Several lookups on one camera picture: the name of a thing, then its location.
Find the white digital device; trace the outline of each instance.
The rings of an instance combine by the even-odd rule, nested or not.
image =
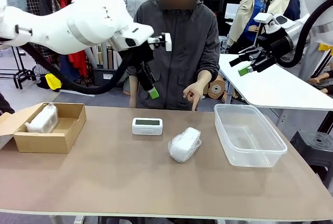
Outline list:
[[[135,135],[160,136],[163,133],[163,120],[160,118],[136,117],[132,122],[132,133]]]

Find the clear plastic bin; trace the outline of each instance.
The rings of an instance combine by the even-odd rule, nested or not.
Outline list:
[[[215,126],[229,162],[242,167],[273,167],[287,146],[253,106],[217,104]]]

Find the robotic arm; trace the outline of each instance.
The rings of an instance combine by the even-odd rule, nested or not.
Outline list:
[[[238,71],[240,76],[254,71],[262,72],[276,63],[286,68],[294,67],[300,62],[304,48],[311,41],[333,45],[333,0],[305,1],[312,14],[295,22],[280,14],[273,16],[260,13],[255,17],[256,22],[264,25],[265,33],[257,39],[258,48],[249,47],[230,62],[233,67],[243,61],[252,61]],[[291,62],[281,59],[294,51],[295,56]]]
[[[170,34],[151,37],[151,26],[133,22],[123,0],[73,0],[62,10],[48,15],[36,16],[16,7],[6,6],[0,0],[0,42],[21,46],[39,64],[58,77],[63,84],[85,94],[102,94],[112,89],[129,65],[142,72],[144,88],[153,93],[154,82],[148,61],[153,59],[153,49],[163,46],[171,51]],[[59,54],[72,54],[108,41],[123,59],[112,80],[98,88],[86,88],[74,84],[51,66],[28,43],[48,47]]]

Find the bubble wrapped package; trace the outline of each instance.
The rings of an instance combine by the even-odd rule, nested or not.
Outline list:
[[[38,115],[31,121],[30,124],[26,123],[28,132],[30,133],[51,133],[59,122],[58,109],[50,103],[38,113]]]
[[[186,162],[201,145],[201,132],[192,127],[169,142],[169,154],[179,163]]]

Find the gray floor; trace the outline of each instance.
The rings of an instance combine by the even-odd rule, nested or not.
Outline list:
[[[31,68],[34,65],[34,61],[25,56],[23,62],[26,67]],[[15,62],[11,54],[11,50],[0,52],[0,69],[15,68]],[[291,73],[296,74],[298,68],[293,68]],[[0,90],[4,94],[5,98],[10,102],[15,110],[20,110],[25,107],[32,106],[40,102],[73,102],[84,103],[87,106],[104,106],[104,107],[127,107],[129,105],[129,96],[125,96],[121,89],[114,89],[113,91],[104,95],[98,95],[96,97],[88,97],[81,95],[54,93],[51,90],[40,89],[35,85],[35,82],[26,81],[23,83],[23,90],[17,90],[14,87],[12,80],[0,79]],[[201,101],[198,110],[199,111],[213,111],[215,104],[220,103],[218,100],[204,99]],[[269,116],[273,122],[277,121],[277,116],[270,109],[260,109],[261,112]],[[291,110],[285,125],[282,128],[283,134],[290,140],[296,131],[300,129],[317,130],[320,123],[324,119],[327,112],[315,112],[315,111],[301,111]],[[329,190],[333,193],[333,183]],[[63,217],[64,224],[72,224],[74,217]],[[17,215],[0,213],[0,224],[51,224],[51,220],[47,216],[35,216],[35,215]],[[97,224],[96,217],[87,217],[85,223]],[[166,220],[155,220],[150,224],[169,224]],[[226,221],[226,224],[236,224],[236,221]]]

